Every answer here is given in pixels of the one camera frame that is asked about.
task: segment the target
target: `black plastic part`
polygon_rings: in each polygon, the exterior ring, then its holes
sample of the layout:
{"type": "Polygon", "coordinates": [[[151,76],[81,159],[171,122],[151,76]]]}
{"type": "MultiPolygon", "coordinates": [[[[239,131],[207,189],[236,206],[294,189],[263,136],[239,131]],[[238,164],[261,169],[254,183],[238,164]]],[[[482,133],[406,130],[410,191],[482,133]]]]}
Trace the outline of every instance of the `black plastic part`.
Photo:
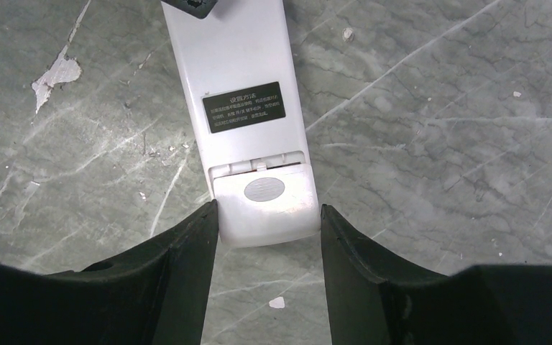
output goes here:
{"type": "Polygon", "coordinates": [[[206,18],[217,4],[217,1],[218,0],[162,0],[162,2],[172,5],[199,19],[206,18]]]}
{"type": "Polygon", "coordinates": [[[552,267],[471,267],[453,277],[409,262],[322,211],[331,338],[350,344],[552,344],[552,267]]]}
{"type": "Polygon", "coordinates": [[[0,344],[199,344],[217,220],[212,201],[82,272],[0,265],[0,344]]]}
{"type": "Polygon", "coordinates": [[[280,83],[245,88],[202,98],[211,133],[219,133],[286,116],[280,83]]]}

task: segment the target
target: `gray marble surface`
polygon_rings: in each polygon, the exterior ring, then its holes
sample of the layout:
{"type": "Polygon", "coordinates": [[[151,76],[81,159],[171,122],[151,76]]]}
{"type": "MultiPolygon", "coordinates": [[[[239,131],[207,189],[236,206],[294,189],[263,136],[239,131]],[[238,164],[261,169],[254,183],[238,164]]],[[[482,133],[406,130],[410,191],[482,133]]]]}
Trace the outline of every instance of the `gray marble surface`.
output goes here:
{"type": "MultiPolygon", "coordinates": [[[[285,9],[321,202],[445,274],[552,264],[552,0],[285,9]]],[[[0,0],[0,262],[79,270],[207,200],[158,1],[0,0]]],[[[330,344],[319,238],[219,245],[203,343],[330,344]]]]}

